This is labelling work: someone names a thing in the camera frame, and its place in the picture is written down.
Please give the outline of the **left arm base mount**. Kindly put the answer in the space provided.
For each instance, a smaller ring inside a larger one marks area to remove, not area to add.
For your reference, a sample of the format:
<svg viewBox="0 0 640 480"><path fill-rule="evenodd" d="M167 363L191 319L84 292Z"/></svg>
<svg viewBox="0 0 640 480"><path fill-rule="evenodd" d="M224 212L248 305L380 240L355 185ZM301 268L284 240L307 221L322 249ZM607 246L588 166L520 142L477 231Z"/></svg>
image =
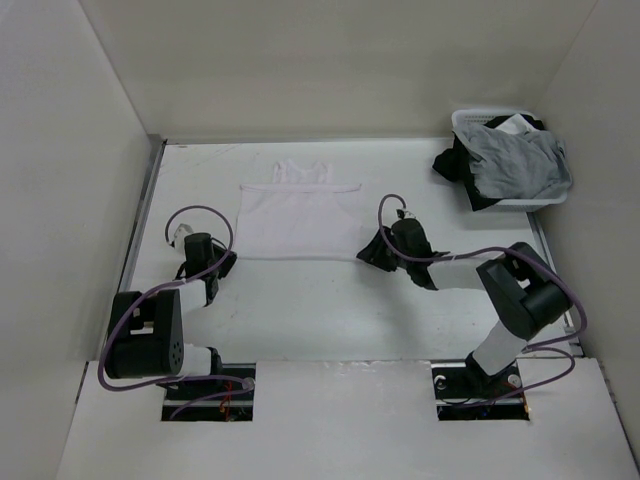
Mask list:
<svg viewBox="0 0 640 480"><path fill-rule="evenodd" d="M230 380L181 382L165 388L163 422L249 422L253 420L253 390Z"/></svg>

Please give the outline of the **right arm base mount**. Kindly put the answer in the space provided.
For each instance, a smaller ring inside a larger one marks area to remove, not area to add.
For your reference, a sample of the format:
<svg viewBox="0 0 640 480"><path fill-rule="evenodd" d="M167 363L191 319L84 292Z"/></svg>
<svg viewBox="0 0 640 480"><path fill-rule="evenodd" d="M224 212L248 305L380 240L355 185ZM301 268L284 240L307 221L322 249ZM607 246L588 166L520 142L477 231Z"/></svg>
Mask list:
<svg viewBox="0 0 640 480"><path fill-rule="evenodd" d="M528 421L523 393L503 398L523 386L516 362L493 377L486 377L466 361L431 364L436 414L440 421Z"/></svg>

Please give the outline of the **white tank top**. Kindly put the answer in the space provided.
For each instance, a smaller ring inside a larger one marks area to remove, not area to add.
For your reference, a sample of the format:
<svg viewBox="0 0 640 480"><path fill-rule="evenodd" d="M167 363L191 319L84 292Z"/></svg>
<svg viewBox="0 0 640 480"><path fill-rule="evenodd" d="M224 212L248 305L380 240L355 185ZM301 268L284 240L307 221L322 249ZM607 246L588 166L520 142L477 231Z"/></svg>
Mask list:
<svg viewBox="0 0 640 480"><path fill-rule="evenodd" d="M361 249L362 185L333 180L333 167L274 165L269 183L244 183L234 237L249 260L352 260Z"/></svg>

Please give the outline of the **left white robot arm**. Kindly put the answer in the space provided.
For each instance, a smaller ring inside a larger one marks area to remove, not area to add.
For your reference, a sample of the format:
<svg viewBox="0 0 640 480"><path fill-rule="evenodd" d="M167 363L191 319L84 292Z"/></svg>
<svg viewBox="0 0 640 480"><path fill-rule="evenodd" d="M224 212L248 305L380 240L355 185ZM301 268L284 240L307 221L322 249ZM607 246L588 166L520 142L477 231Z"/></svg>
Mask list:
<svg viewBox="0 0 640 480"><path fill-rule="evenodd" d="M219 280L234 266L237 255L228 253L208 233L179 228L173 246L184 251L177 278L184 280L222 260L221 266L202 278L170 287L147 298L139 291L121 292L112 302L108 334L114 338L104 362L111 379L190 377L190 386L206 399L224 387L219 353L213 347L187 344L185 317L213 303Z"/></svg>

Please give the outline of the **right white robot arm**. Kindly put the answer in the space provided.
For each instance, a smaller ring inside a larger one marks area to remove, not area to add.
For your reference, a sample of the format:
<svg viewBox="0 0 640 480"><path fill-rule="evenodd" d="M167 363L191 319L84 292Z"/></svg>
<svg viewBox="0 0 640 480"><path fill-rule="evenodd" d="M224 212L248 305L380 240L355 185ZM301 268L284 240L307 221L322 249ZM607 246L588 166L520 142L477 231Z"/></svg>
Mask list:
<svg viewBox="0 0 640 480"><path fill-rule="evenodd" d="M356 258L385 272L403 269L414 284L426 290L487 294L498 321L467 356L463 373L466 388L479 396L495 389L500 374L525 351L529 341L574 305L529 244L515 243L494 258L454 257L434 250L414 218L384 226Z"/></svg>

